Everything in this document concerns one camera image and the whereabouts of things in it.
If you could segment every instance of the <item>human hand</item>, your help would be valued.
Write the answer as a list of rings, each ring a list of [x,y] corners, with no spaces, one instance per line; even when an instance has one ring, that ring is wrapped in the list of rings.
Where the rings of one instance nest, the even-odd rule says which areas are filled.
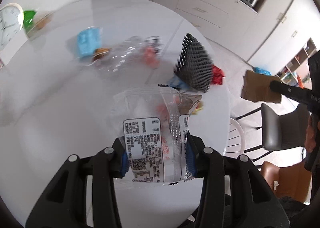
[[[317,126],[318,126],[318,129],[320,130],[320,121],[318,122]],[[309,116],[308,127],[306,132],[306,140],[304,141],[304,147],[306,148],[306,151],[308,153],[311,153],[313,149],[316,147],[315,136],[316,134],[312,127],[311,116]]]

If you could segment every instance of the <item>blue gripper pad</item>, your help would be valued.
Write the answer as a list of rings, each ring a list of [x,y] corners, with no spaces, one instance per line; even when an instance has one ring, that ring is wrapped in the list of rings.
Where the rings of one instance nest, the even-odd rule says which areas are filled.
[[[121,164],[121,175],[125,176],[125,174],[129,171],[129,159],[126,152],[122,154],[122,164]]]
[[[187,168],[188,171],[195,177],[197,175],[196,156],[194,155],[190,143],[187,141]]]

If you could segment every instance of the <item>gray chair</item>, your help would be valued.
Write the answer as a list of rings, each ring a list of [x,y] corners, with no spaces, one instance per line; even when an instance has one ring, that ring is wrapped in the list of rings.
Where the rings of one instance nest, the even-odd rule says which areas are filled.
[[[292,113],[277,115],[269,106],[262,103],[260,108],[237,117],[236,120],[260,110],[262,127],[256,127],[256,129],[262,128],[262,145],[247,149],[244,153],[261,148],[268,150],[268,152],[253,161],[257,161],[273,151],[304,147],[308,118],[310,116],[307,106],[299,104]]]

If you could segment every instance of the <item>clock face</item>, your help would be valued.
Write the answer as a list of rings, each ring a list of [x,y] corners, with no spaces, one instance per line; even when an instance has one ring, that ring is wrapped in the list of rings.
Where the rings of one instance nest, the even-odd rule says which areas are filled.
[[[23,10],[17,4],[8,4],[0,10],[0,51],[22,28]]]

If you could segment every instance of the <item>white chair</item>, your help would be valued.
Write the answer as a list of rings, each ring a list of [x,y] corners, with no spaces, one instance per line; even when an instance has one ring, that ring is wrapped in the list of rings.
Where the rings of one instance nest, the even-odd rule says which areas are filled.
[[[223,155],[236,159],[244,153],[244,145],[244,132],[240,124],[230,118],[228,141]]]

